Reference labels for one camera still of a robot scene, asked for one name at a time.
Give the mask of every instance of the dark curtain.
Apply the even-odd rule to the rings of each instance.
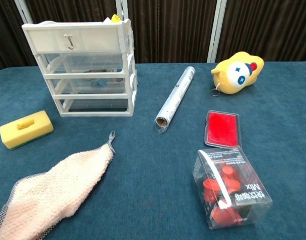
[[[228,0],[216,61],[239,51],[306,61],[306,0]]]
[[[116,13],[115,0],[26,0],[26,5],[35,24],[102,22]]]
[[[137,63],[206,62],[216,0],[128,0]]]
[[[36,65],[14,0],[0,0],[0,70]]]

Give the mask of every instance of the plastic drawer organizer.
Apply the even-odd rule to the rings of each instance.
[[[61,116],[132,116],[137,92],[129,19],[22,26]]]

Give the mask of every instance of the drawer handle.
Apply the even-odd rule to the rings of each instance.
[[[70,44],[71,44],[71,46],[68,46],[68,48],[69,48],[70,50],[73,50],[74,45],[73,45],[73,42],[72,42],[72,40],[71,40],[72,35],[64,34],[64,37],[68,38],[68,40],[69,40],[69,42],[70,42]]]

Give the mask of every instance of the mesh scrubber cloth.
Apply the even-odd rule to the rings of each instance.
[[[48,172],[19,180],[0,213],[0,240],[40,240],[88,196],[115,153],[111,142],[72,154]]]

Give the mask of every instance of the foil tube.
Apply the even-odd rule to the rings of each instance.
[[[177,84],[175,85],[173,91],[168,96],[163,107],[157,114],[155,118],[155,128],[158,132],[163,133],[168,129],[172,118],[181,103],[190,83],[192,82],[195,75],[195,68],[188,66]]]

